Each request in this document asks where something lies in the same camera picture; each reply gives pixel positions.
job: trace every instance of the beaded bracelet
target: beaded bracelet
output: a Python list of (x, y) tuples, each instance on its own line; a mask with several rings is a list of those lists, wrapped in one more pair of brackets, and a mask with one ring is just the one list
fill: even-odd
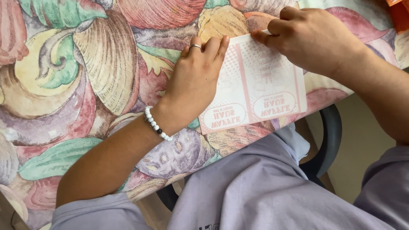
[(153, 120), (152, 114), (151, 114), (151, 108), (152, 106), (147, 106), (145, 108), (145, 121), (147, 121), (149, 123), (149, 126), (153, 128), (153, 130), (155, 130), (155, 132), (157, 132), (159, 134), (160, 137), (162, 137), (163, 139), (165, 139), (166, 141), (171, 141), (173, 139), (173, 136), (168, 136), (166, 135), (165, 132), (163, 132), (159, 126), (156, 124), (156, 121)]

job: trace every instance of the floral tablecloth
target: floral tablecloth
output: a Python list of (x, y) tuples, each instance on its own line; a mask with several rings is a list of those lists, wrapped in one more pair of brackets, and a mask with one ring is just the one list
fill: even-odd
[[(285, 5), (323, 8), (386, 61), (409, 66), (384, 0), (1, 0), (0, 191), (31, 229), (49, 228), (61, 176), (163, 96), (180, 50), (266, 29)], [(308, 111), (201, 135), (198, 120), (139, 162), (137, 200), (352, 93), (304, 72)]]

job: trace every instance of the table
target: table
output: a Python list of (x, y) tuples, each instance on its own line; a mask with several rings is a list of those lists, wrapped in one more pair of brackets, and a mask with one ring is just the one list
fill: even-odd
[[(384, 0), (2, 0), (0, 190), (31, 229), (49, 228), (61, 176), (164, 94), (193, 35), (266, 29), (284, 5), (323, 8), (369, 48), (409, 66)], [(201, 135), (198, 120), (137, 164), (120, 188), (141, 199), (353, 92), (304, 71), (308, 111)]]

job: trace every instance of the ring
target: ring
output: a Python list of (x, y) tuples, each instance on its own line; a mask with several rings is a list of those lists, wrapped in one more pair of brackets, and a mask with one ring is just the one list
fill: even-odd
[(193, 45), (191, 45), (191, 46), (189, 47), (189, 50), (190, 50), (192, 47), (197, 47), (197, 48), (200, 49), (200, 51), (202, 51), (202, 47), (201, 47), (200, 45), (193, 44)]

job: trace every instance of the shirt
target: shirt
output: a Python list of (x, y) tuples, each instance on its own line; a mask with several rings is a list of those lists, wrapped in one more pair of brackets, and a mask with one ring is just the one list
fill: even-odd
[[(367, 169), (353, 205), (308, 181), (291, 155), (268, 135), (192, 174), (168, 230), (409, 229), (409, 147)], [(151, 228), (120, 193), (60, 206), (51, 229)]]

